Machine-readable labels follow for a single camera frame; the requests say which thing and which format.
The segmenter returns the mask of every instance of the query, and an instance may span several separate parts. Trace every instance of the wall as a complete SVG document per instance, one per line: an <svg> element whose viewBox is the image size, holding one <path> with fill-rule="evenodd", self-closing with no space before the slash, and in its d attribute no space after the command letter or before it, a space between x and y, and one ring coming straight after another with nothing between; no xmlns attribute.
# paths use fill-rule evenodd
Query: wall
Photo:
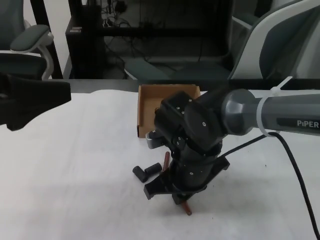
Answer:
<svg viewBox="0 0 320 240"><path fill-rule="evenodd" d="M70 20L70 8L68 0L44 0L44 4L51 31L54 35L54 44L59 58L61 71L63 73L69 57L69 50L65 35ZM30 0L24 1L24 18L31 25L36 24Z"/></svg>

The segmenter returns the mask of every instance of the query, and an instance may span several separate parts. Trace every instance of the white cable tie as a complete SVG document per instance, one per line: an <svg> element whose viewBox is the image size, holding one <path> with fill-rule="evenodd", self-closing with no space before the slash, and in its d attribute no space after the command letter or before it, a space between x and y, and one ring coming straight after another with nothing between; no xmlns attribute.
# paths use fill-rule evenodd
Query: white cable tie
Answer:
<svg viewBox="0 0 320 240"><path fill-rule="evenodd" d="M285 80L283 80L278 86L274 86L273 88L270 89L270 94L268 96L265 96L263 98L261 98L258 107L256 109L256 123L258 125L258 128L260 129L260 131L266 136L266 137L274 137L272 135L270 135L269 133L267 133L263 123L262 123L262 108L266 102L266 100L269 97L276 97L280 95L281 92L281 88L287 83L289 82L293 77L292 76L288 76Z"/></svg>

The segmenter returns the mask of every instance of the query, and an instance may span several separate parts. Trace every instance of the black cable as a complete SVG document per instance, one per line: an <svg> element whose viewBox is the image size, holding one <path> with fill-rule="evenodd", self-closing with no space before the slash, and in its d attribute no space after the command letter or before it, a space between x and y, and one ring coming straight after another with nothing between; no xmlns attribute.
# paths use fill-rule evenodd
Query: black cable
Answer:
<svg viewBox="0 0 320 240"><path fill-rule="evenodd" d="M294 172L298 178L298 181L300 183L300 187L301 187L301 191L302 191L302 194L303 194L303 197L304 197L304 201L305 201L305 204L306 204L306 208L308 210L308 213L309 213L309 216L310 216L310 220L311 220L311 224L312 224L312 228L313 228L313 231L314 231L314 234L316 236L316 239L317 240L320 240L320 234L319 234L319 230L318 230L318 226L317 226L317 221L316 221L316 218L315 218L315 214L314 214L314 211L312 209L312 206L311 206L311 202L310 202L310 199L309 199L309 196L308 196L308 192L307 192L307 188L306 188L306 185L305 185L305 181L301 175L301 172L299 170L299 167L297 165L297 162L295 160L295 157L294 155L292 154L287 142L285 141L285 139L277 132L269 132L270 135L276 137L283 145L286 153L288 154L288 157L290 159L290 162L293 166L293 169L294 169ZM214 160L208 160L208 161L204 161L201 163L201 165L210 165L210 164L213 164L215 161L218 161L219 159L221 158L224 158L226 156L228 156L229 154L232 154L240 149L243 149L251 144L254 144L262 139L266 138L265 135L261 135L259 137L256 137L240 146L237 146L229 151L227 151L226 153L222 154L221 156L217 157L216 159Z"/></svg>
<svg viewBox="0 0 320 240"><path fill-rule="evenodd" d="M201 39L200 54L199 54L198 62L200 62L203 47L204 47L204 37Z"/></svg>
<svg viewBox="0 0 320 240"><path fill-rule="evenodd" d="M311 220L311 224L312 224L312 228L313 228L315 237L316 237L317 240L320 240L320 234L319 234L319 230L318 230L318 227L317 227L317 221L316 221L316 218L315 218L315 214L314 214L314 211L312 210L312 206L311 206L311 202L310 202L310 199L309 199L309 196L308 196L308 193L307 193L307 188L306 188L306 185L305 185L305 181L304 181L304 179L303 179L303 177L301 175L301 172L299 170L299 167L297 165L295 157L292 154L287 142L285 141L285 139L279 133L277 133L277 132L269 132L269 134L274 136L274 137L276 137L277 139L279 139L279 141L282 143L286 153L289 156L290 162L291 162L291 164L293 166L295 174L296 174L296 176L298 178L298 181L300 183L300 187L301 187L301 190L302 190L302 194L303 194L303 197L304 197L306 208L308 209L308 212L309 212L309 216L310 216L310 220Z"/></svg>
<svg viewBox="0 0 320 240"><path fill-rule="evenodd" d="M141 26L141 4L142 4L142 0L140 0L140 4L139 4L139 27Z"/></svg>

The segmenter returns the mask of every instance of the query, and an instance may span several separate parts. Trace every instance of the chair backrest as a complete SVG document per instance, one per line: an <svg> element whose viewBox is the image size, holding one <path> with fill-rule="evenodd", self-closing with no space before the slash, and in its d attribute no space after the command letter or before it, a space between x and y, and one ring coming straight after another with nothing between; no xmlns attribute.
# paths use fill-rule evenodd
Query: chair backrest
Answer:
<svg viewBox="0 0 320 240"><path fill-rule="evenodd" d="M263 15L249 30L229 77L267 78L281 50L318 6L319 0L295 0Z"/></svg>
<svg viewBox="0 0 320 240"><path fill-rule="evenodd" d="M291 75L298 79L320 79L320 7L306 35Z"/></svg>
<svg viewBox="0 0 320 240"><path fill-rule="evenodd" d="M24 30L24 0L0 0L0 50L10 50L11 42Z"/></svg>

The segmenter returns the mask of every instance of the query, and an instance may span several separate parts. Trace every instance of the chair armrest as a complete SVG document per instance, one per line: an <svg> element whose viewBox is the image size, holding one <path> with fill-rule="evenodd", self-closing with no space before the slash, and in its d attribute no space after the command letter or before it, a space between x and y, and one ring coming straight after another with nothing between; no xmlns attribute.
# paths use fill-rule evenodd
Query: chair armrest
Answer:
<svg viewBox="0 0 320 240"><path fill-rule="evenodd" d="M46 25L34 25L26 28L10 45L14 53L30 53L47 39L50 29Z"/></svg>
<svg viewBox="0 0 320 240"><path fill-rule="evenodd" d="M125 63L125 72L135 80L169 80L169 76L142 59L132 59Z"/></svg>

